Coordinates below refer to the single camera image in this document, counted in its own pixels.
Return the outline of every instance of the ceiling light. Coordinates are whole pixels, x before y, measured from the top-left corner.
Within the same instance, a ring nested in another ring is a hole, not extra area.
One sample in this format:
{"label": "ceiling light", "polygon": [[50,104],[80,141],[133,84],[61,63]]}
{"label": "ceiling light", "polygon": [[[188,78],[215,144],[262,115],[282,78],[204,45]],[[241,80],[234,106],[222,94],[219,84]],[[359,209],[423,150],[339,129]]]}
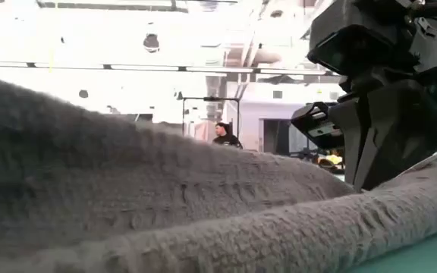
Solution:
{"label": "ceiling light", "polygon": [[159,65],[119,65],[112,64],[112,69],[130,71],[178,71],[178,67],[159,66]]}
{"label": "ceiling light", "polygon": [[325,71],[288,70],[288,69],[261,69],[263,74],[285,74],[285,75],[325,75]]}
{"label": "ceiling light", "polygon": [[187,67],[190,72],[252,73],[252,68],[245,67]]}
{"label": "ceiling light", "polygon": [[227,77],[226,73],[216,73],[216,72],[193,72],[191,74],[196,76]]}
{"label": "ceiling light", "polygon": [[72,63],[55,63],[50,65],[50,63],[35,63],[35,67],[38,68],[68,68],[68,69],[103,69],[101,64],[72,64]]}
{"label": "ceiling light", "polygon": [[27,67],[26,63],[0,61],[0,67]]}

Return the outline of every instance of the pipe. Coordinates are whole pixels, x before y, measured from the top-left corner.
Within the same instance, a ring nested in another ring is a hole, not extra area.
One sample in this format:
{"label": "pipe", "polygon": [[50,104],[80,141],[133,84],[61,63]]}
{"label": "pipe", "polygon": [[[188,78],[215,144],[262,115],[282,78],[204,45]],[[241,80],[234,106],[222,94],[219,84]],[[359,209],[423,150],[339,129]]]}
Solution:
{"label": "pipe", "polygon": [[[271,11],[273,9],[274,5],[272,3],[273,3],[273,0],[269,1],[267,4],[265,4],[263,6],[261,12],[259,13],[259,18],[256,22],[256,25],[261,21],[262,16],[264,14],[269,14],[269,11]],[[248,49],[249,50],[248,50],[247,54],[249,55],[249,58],[244,59],[245,61],[247,60],[247,63],[245,65],[243,63],[244,67],[252,66],[252,63],[254,62],[254,59],[256,58],[257,52],[259,51],[259,41],[257,41],[256,30],[254,30],[254,32],[253,32],[253,36],[252,36],[252,39],[250,41],[250,46]],[[239,99],[239,101],[244,96],[244,93],[246,92],[246,89],[247,89],[247,86],[249,86],[249,83],[250,83],[250,74],[247,74],[247,78],[246,78],[245,83],[242,84],[240,92],[238,94],[236,93],[236,96],[235,96],[236,98]]]}
{"label": "pipe", "polygon": [[237,103],[237,107],[232,104],[232,101],[226,101],[225,103],[228,107],[232,108],[232,111],[235,111],[237,113],[236,137],[238,138],[241,132],[241,102],[239,100],[235,100],[235,102]]}
{"label": "pipe", "polygon": [[[271,2],[268,2],[267,4],[263,5],[261,2],[261,5],[259,6],[259,8],[254,9],[253,13],[251,14],[251,17],[253,17],[254,19],[254,24],[253,24],[253,32],[252,35],[249,39],[249,42],[245,42],[244,43],[244,47],[242,48],[242,54],[241,54],[241,66],[243,67],[246,64],[246,60],[247,60],[247,56],[250,56],[250,59],[252,58],[252,61],[255,58],[255,54],[257,53],[257,51],[255,51],[254,55],[250,54],[251,49],[253,47],[253,43],[254,43],[254,38],[256,37],[256,25],[259,23],[261,15],[263,14],[264,10],[266,9],[267,6],[269,6]],[[250,82],[250,75],[247,75],[247,82]],[[243,83],[242,83],[242,74],[238,74],[237,76],[237,89],[235,90],[235,94],[234,97],[237,98],[239,97],[239,95],[241,93],[244,92],[244,88],[243,88]]]}

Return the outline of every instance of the black machine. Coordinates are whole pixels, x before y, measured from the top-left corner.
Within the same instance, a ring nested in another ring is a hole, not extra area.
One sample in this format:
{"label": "black machine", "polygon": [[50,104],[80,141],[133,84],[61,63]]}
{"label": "black machine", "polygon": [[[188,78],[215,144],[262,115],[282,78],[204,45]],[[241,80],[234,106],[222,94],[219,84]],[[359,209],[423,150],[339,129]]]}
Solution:
{"label": "black machine", "polygon": [[318,147],[344,147],[348,183],[371,190],[437,151],[436,0],[337,0],[313,21],[310,48],[347,94],[291,123]]}

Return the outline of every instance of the gray towel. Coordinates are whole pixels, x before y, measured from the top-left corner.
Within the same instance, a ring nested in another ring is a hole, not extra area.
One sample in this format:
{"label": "gray towel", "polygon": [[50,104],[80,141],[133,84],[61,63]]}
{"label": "gray towel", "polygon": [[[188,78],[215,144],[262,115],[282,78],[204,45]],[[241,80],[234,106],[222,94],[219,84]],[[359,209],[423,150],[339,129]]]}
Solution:
{"label": "gray towel", "polygon": [[0,82],[0,272],[336,272],[437,233],[437,164],[354,194]]}

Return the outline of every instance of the metal frame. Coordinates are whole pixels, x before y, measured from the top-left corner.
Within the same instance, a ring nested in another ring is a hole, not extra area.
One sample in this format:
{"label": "metal frame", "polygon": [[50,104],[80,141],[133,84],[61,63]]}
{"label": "metal frame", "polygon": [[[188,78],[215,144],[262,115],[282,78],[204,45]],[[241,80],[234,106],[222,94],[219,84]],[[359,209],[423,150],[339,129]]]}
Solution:
{"label": "metal frame", "polygon": [[204,102],[225,102],[225,101],[234,101],[237,103],[237,138],[240,136],[240,122],[241,122],[241,101],[238,98],[221,98],[214,96],[207,97],[183,97],[181,99],[181,134],[185,135],[185,102],[188,99],[193,100],[203,100]]}
{"label": "metal frame", "polygon": [[26,68],[26,69],[68,69],[68,70],[87,70],[87,71],[139,71],[139,72],[185,72],[185,73],[217,73],[217,74],[265,74],[265,75],[303,75],[303,76],[333,76],[340,77],[331,71],[313,71],[313,70],[291,70],[278,68],[258,68],[258,67],[195,67],[195,66],[174,66],[174,65],[144,65],[144,64],[93,64],[87,67],[50,64],[35,61],[0,61],[0,67],[3,68]]}

